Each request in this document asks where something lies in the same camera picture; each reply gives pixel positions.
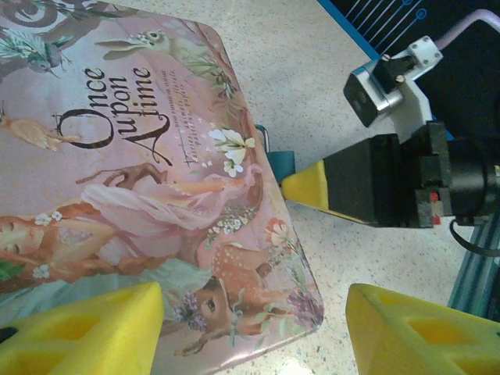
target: deer illustration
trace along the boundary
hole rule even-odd
[[[169,302],[177,305],[176,314],[188,319],[188,311],[197,311],[198,315],[189,323],[191,328],[201,330],[201,337],[194,343],[175,351],[175,355],[193,355],[209,341],[230,335],[234,324],[232,306],[242,312],[235,329],[243,335],[261,333],[263,323],[256,321],[257,314],[265,312],[271,303],[286,303],[290,290],[271,291],[263,284],[263,278],[272,270],[267,263],[267,253],[239,247],[238,244],[219,245],[212,258],[212,278],[196,292],[183,299],[176,292],[169,291]],[[272,308],[269,313],[284,316],[288,312]],[[179,329],[179,323],[171,323],[162,335]]]

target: teal object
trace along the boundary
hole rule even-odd
[[[474,229],[471,242],[485,248],[500,248],[500,213]],[[455,282],[448,307],[489,319],[490,296],[500,258],[467,252]]]
[[[285,177],[295,174],[295,153],[293,151],[268,152],[267,158],[278,184]]]
[[[272,152],[267,129],[262,125],[256,125],[255,127],[262,133],[267,159],[273,170],[274,178],[280,184],[285,177],[295,174],[295,153],[293,151]]]

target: table surface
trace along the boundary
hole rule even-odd
[[[387,130],[364,128],[345,100],[348,74],[368,58],[317,0],[112,2],[217,30],[254,120],[267,127],[273,150],[296,152],[298,170]],[[353,283],[448,303],[464,250],[447,220],[432,230],[374,229],[287,206],[322,293],[325,320],[317,333],[227,373],[357,374],[345,322]]]

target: white cable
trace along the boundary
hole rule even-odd
[[[443,35],[436,42],[437,48],[443,50],[448,47],[448,45],[452,43],[467,27],[476,21],[483,21],[500,33],[500,17],[489,10],[478,9],[457,23],[448,33]]]

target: rabbit illustration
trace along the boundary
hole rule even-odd
[[[95,43],[106,47],[109,52],[104,60],[122,59],[141,50],[166,53],[190,70],[195,76],[216,82],[222,70],[209,59],[209,48],[183,37],[168,37],[162,30],[146,31],[128,39],[99,41]]]

